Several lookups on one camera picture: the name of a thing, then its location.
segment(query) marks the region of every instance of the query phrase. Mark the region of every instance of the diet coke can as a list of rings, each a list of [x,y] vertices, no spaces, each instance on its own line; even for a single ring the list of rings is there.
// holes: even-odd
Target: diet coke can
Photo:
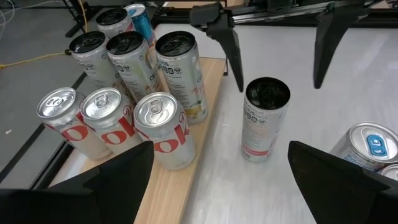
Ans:
[[[134,129],[132,103],[115,88],[102,88],[88,95],[81,104],[81,114],[85,124],[116,155],[142,142]]]
[[[249,83],[244,95],[242,153],[251,162],[269,158],[289,105],[290,90],[270,77]]]
[[[103,32],[108,39],[135,30],[134,24],[125,9],[110,9],[101,13],[97,19],[98,30]]]
[[[195,148],[187,116],[172,95],[145,96],[134,110],[134,123],[142,139],[154,142],[155,158],[166,169],[182,169],[192,162]]]
[[[106,50],[136,102],[162,91],[159,76],[151,65],[148,44],[140,33],[119,34],[109,40]]]
[[[83,123],[80,104],[83,94],[72,88],[59,88],[45,96],[37,106],[43,124],[58,131],[69,143],[89,159],[99,159],[111,151]]]

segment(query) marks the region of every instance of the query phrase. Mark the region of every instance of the red lettering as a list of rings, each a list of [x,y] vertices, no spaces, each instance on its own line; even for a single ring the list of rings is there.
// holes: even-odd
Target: red lettering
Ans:
[[[69,134],[70,130],[77,131],[81,136],[80,139],[72,137]],[[68,128],[68,129],[62,131],[62,135],[69,141],[80,141],[80,140],[83,140],[88,135],[88,130],[87,130],[86,126],[78,125],[78,126],[74,126],[74,127],[71,127],[71,128]]]

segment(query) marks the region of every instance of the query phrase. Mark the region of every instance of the soda can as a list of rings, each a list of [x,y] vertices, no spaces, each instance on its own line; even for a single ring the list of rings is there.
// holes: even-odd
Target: soda can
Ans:
[[[188,124],[203,121],[208,111],[195,37],[185,31],[171,32],[155,48],[170,93],[182,104]]]
[[[143,140],[154,142],[155,158],[168,170],[182,169],[195,157],[187,117],[168,93],[144,97],[134,110],[134,123]]]
[[[76,37],[69,45],[73,57],[98,87],[113,87],[128,93],[119,73],[109,61],[105,34],[87,32]]]
[[[148,44],[140,33],[116,35],[106,44],[106,50],[136,102],[162,91],[159,76],[150,65]]]
[[[123,32],[135,30],[131,18],[125,9],[110,9],[101,13],[97,19],[98,30],[108,39]]]
[[[88,95],[81,104],[81,114],[116,155],[142,142],[134,129],[132,104],[115,88],[102,88]]]
[[[381,124],[361,122],[347,130],[330,154],[377,172],[398,162],[398,135]]]
[[[144,36],[150,48],[155,46],[156,37],[152,24],[148,18],[147,11],[143,4],[131,4],[124,7],[134,23],[137,31]]]
[[[380,174],[398,181],[398,164],[387,166],[381,171]]]
[[[268,160],[289,105],[287,85],[271,77],[253,80],[243,106],[242,154],[251,162]]]
[[[75,149],[89,159],[99,159],[111,151],[83,123],[80,104],[84,99],[72,88],[59,88],[40,101],[36,112],[45,126],[58,131]]]

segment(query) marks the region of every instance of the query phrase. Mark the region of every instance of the white can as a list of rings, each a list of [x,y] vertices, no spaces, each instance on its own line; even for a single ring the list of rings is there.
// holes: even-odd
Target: white can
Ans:
[[[134,129],[133,107],[127,96],[114,88],[102,88],[81,104],[84,122],[116,155],[140,144]]]
[[[75,149],[89,159],[99,159],[111,151],[83,123],[80,104],[85,96],[72,88],[59,88],[45,96],[37,106],[44,125],[58,131]]]
[[[275,146],[289,105],[290,90],[270,77],[249,83],[244,96],[242,153],[251,162],[266,161]]]
[[[84,72],[98,87],[113,87],[126,94],[128,90],[109,60],[105,45],[105,35],[102,32],[93,31],[76,37],[70,43],[69,49]]]
[[[135,30],[134,24],[125,9],[110,9],[101,13],[97,19],[98,30],[103,32],[108,39]]]
[[[162,91],[159,76],[151,67],[148,44],[140,33],[119,34],[109,40],[106,50],[136,102]]]
[[[398,135],[381,124],[360,122],[347,130],[330,154],[377,172],[398,162]]]
[[[182,104],[188,124],[203,121],[208,110],[195,37],[185,31],[171,32],[155,48],[170,93]]]
[[[144,140],[154,142],[155,158],[169,170],[188,166],[195,147],[182,106],[168,93],[144,97],[134,111],[136,129]]]

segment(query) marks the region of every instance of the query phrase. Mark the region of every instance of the pull tab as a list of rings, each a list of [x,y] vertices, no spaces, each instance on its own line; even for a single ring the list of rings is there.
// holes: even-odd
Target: pull tab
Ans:
[[[368,146],[371,155],[373,156],[386,156],[387,149],[382,137],[371,134],[367,138]]]

